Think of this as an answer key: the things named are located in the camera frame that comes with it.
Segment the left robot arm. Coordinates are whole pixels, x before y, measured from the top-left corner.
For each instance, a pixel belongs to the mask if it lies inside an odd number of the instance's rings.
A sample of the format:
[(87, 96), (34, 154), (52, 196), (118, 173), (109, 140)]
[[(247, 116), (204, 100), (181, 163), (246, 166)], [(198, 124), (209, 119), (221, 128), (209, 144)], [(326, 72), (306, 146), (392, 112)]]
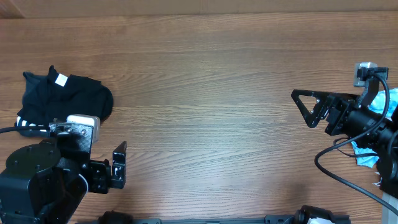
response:
[(67, 223), (88, 192), (107, 194), (126, 183), (127, 143), (112, 160), (91, 157), (94, 127), (51, 123), (49, 136), (22, 147), (1, 172), (2, 223)]

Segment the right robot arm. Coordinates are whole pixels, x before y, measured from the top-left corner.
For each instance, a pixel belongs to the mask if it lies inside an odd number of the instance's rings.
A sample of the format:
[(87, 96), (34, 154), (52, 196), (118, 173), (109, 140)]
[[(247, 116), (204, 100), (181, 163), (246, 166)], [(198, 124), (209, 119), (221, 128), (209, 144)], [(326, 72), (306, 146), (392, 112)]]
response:
[(378, 157), (380, 189), (384, 195), (397, 198), (397, 111), (387, 119), (386, 110), (377, 114), (361, 104), (359, 95), (348, 93), (294, 90), (291, 97), (309, 128), (325, 119), (325, 132), (330, 136), (345, 134), (347, 143), (372, 149)]

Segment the plain black t-shirt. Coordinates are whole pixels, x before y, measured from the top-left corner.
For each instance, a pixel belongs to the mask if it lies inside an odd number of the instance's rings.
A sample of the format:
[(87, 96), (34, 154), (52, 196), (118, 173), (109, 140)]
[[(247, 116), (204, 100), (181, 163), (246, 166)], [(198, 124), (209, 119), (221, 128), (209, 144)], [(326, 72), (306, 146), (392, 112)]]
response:
[(113, 110), (113, 95), (100, 81), (65, 76), (52, 65), (47, 75), (24, 72), (25, 92), (17, 115), (28, 123), (47, 125), (72, 114), (96, 116), (101, 121)]

